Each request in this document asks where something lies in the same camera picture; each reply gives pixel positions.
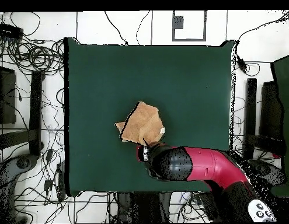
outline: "cloth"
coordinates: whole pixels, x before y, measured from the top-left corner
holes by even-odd
[[[165,133],[159,110],[142,101],[136,104],[125,122],[118,122],[115,126],[119,129],[123,142],[130,141],[142,145],[158,142]]]

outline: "green mat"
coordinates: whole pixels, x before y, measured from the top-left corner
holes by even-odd
[[[284,107],[283,137],[287,151],[284,157],[284,168],[287,175],[285,185],[278,185],[271,189],[272,193],[278,197],[289,197],[289,57],[283,58],[273,63],[273,74],[278,84],[279,98]]]
[[[159,108],[162,141],[229,149],[231,51],[222,47],[80,45],[69,48],[71,191],[208,191],[202,181],[161,182],[122,143],[114,123],[138,101]]]

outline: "power adapter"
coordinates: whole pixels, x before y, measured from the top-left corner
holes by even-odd
[[[238,62],[240,70],[246,73],[247,65],[245,64],[244,60],[241,59],[238,55],[236,56],[236,58],[238,59],[237,62]]]
[[[54,151],[52,149],[48,150],[48,153],[47,153],[47,156],[46,156],[47,165],[51,162],[51,159],[53,157],[53,153],[54,153]]]
[[[45,180],[44,182],[44,191],[49,192],[52,190],[53,181],[52,180]]]

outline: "control buttons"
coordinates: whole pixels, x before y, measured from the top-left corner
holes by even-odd
[[[263,220],[263,222],[274,222],[274,220],[272,220],[271,218],[266,218]]]
[[[266,211],[265,213],[266,213],[267,217],[271,217],[271,213],[269,211]]]
[[[257,211],[256,215],[260,218],[262,218],[264,216],[263,212],[261,212],[261,211]]]
[[[256,207],[258,207],[259,209],[263,210],[263,206],[261,204],[257,204]]]

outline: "cable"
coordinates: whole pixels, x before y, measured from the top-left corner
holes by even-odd
[[[143,22],[143,20],[147,17],[147,15],[150,13],[150,10],[147,12],[147,14],[142,18],[142,20],[141,20],[141,22],[140,22],[140,25],[139,25],[139,27],[138,27],[138,30],[137,30],[137,32],[136,32],[136,40],[137,40],[137,43],[138,43],[138,45],[139,45],[139,41],[138,41],[138,37],[137,37],[137,35],[138,35],[138,32],[139,32],[139,29],[140,29],[140,27],[141,27],[141,24],[142,24],[142,22]]]
[[[124,44],[125,44],[125,45],[128,45],[128,41],[126,41],[124,38],[122,38],[122,36],[121,36],[119,30],[117,29],[117,27],[114,26],[114,24],[113,24],[113,23],[111,22],[111,20],[109,19],[108,15],[107,15],[107,12],[104,11],[104,13],[105,13],[105,15],[106,15],[108,21],[110,22],[110,24],[111,24],[111,25],[112,25],[112,26],[113,26],[113,27],[118,31],[120,38],[124,41]]]
[[[30,33],[30,34],[24,34],[25,36],[31,36],[32,34],[34,34],[34,33],[37,31],[37,29],[39,29],[40,17],[39,17],[39,15],[35,14],[34,12],[31,12],[31,13],[38,17],[39,23],[38,23],[38,25],[37,25],[37,28],[36,28],[32,33]],[[13,25],[15,25],[15,23],[14,23],[13,20],[12,20],[12,14],[13,14],[13,12],[11,12],[11,22],[12,22]]]
[[[18,212],[18,213],[23,213],[23,214],[25,214],[25,215],[31,216],[32,219],[31,219],[31,222],[30,222],[29,224],[32,224],[33,219],[34,219],[34,217],[33,217],[32,214],[30,214],[30,213],[28,213],[28,212],[19,211],[19,210],[17,210],[16,208],[15,208],[15,211]]]
[[[70,224],[72,224],[71,217],[69,216],[69,202],[67,202],[67,212],[68,212],[68,220],[69,220]]]
[[[74,224],[76,224],[77,221],[78,221],[78,213],[87,207],[87,205],[89,204],[89,202],[91,201],[91,199],[92,199],[93,197],[106,197],[106,196],[108,196],[108,194],[106,194],[106,195],[92,195],[92,196],[88,199],[86,205],[85,205],[82,209],[80,209],[80,210],[78,210],[78,211],[76,212],[76,218],[75,218],[75,210],[74,210],[74,219],[76,219],[76,220],[74,221]]]

